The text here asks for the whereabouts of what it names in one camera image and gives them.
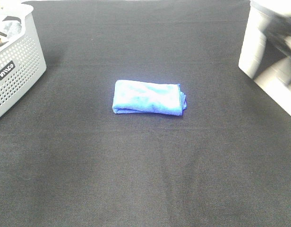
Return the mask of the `blue microfiber towel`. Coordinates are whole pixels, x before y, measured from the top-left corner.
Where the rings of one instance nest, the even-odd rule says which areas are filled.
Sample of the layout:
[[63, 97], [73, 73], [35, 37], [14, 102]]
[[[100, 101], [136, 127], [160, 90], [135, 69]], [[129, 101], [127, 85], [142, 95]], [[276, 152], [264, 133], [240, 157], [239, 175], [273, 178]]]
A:
[[116, 114], [155, 113], [181, 116], [187, 108], [180, 84], [156, 84], [133, 80], [115, 83], [112, 109]]

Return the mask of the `black table cloth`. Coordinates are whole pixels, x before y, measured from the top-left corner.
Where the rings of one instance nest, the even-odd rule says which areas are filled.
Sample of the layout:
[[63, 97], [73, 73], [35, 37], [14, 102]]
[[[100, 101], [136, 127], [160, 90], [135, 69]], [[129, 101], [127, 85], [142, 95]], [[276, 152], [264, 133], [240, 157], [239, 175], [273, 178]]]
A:
[[[238, 68], [249, 1], [31, 5], [47, 70], [0, 118], [0, 227], [291, 227], [291, 117]], [[116, 114], [118, 80], [187, 108]]]

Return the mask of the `white plastic basket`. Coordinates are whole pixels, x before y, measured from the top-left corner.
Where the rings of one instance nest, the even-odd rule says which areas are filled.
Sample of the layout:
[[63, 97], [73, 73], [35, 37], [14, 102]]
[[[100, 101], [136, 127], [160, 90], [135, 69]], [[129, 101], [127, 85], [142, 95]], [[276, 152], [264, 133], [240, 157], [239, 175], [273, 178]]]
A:
[[239, 68], [291, 116], [291, 0], [252, 0]]

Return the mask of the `grey perforated laundry basket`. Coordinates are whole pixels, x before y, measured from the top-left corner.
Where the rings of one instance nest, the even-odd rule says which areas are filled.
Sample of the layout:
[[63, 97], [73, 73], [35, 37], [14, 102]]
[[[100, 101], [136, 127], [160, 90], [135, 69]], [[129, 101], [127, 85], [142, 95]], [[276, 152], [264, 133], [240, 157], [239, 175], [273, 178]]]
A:
[[7, 17], [21, 24], [20, 33], [12, 38], [7, 38], [0, 29], [0, 117], [46, 71], [33, 10], [33, 6], [23, 0], [0, 0], [0, 24], [6, 22]]

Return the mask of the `grey towel in basket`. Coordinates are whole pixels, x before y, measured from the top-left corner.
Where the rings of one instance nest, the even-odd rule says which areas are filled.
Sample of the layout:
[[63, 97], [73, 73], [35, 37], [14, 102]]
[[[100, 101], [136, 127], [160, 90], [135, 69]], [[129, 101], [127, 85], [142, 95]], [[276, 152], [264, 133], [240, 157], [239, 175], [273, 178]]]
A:
[[21, 23], [17, 20], [6, 20], [2, 22], [3, 32], [7, 35], [7, 38], [10, 39], [14, 36], [18, 36], [21, 33], [22, 26]]

